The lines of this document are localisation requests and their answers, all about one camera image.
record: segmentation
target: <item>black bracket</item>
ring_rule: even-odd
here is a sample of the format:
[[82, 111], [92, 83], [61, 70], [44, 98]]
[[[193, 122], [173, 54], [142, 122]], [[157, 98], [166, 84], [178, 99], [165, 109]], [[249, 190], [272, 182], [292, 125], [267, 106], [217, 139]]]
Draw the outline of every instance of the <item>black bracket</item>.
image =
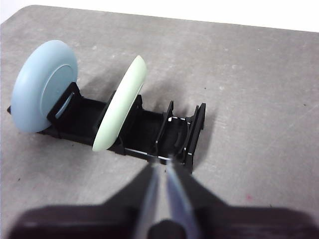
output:
[[[52, 125], [39, 133], [92, 146], [114, 93], [107, 102], [87, 99], [72, 82], [47, 115]], [[67, 107], [57, 117], [67, 100]], [[173, 115], [173, 101], [165, 113], [146, 111], [142, 103], [141, 95], [137, 95], [109, 150], [148, 161], [159, 160], [162, 164], [174, 158], [192, 172], [197, 140], [204, 127], [206, 104], [196, 106], [193, 116], [179, 118]]]

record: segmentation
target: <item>white background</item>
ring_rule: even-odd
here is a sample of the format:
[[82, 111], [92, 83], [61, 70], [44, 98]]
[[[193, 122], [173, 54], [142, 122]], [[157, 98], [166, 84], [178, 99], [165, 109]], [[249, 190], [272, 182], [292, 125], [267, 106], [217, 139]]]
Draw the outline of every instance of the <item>white background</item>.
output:
[[318, 0], [1, 0], [1, 23], [33, 4], [319, 32]]

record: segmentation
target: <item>black plastic frame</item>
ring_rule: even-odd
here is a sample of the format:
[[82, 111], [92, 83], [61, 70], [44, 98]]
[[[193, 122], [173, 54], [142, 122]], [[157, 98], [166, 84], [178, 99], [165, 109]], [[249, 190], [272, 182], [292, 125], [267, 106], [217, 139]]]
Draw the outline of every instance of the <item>black plastic frame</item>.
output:
[[[107, 102], [87, 99], [72, 82], [47, 115], [52, 125], [39, 133], [92, 146], [114, 93]], [[70, 95], [68, 106], [57, 118]], [[116, 142], [109, 150], [147, 161], [159, 160], [162, 164], [174, 158], [192, 172], [197, 140], [204, 128], [206, 104], [196, 106], [193, 116], [179, 118], [173, 115], [173, 101], [162, 114], [144, 110], [142, 103], [141, 95], [137, 95]]]

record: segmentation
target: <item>gray countertop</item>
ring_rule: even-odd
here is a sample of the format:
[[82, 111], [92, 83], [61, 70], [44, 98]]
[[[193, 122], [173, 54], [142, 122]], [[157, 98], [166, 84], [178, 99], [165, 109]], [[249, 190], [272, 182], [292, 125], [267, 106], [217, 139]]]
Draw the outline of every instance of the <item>gray countertop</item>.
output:
[[73, 48], [87, 98], [106, 100], [140, 54], [145, 109], [174, 100], [182, 117], [207, 103], [193, 175], [225, 202], [319, 221], [318, 33], [30, 6], [1, 25], [2, 237], [24, 210], [101, 203], [147, 164], [15, 128], [6, 112], [15, 79], [52, 39]]

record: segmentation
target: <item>gray table surface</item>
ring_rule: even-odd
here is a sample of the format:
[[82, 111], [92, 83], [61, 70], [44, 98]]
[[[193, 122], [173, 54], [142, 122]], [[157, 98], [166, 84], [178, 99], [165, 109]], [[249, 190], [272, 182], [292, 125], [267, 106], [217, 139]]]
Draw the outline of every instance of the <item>gray table surface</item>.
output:
[[[232, 205], [288, 207], [319, 221], [319, 34], [57, 7], [1, 25], [1, 229], [47, 204], [101, 203], [147, 162], [15, 128], [6, 108], [40, 44], [60, 39], [78, 86], [106, 100], [133, 58], [148, 66], [144, 108], [177, 116], [207, 103], [194, 177]], [[163, 186], [157, 220], [168, 216]]]

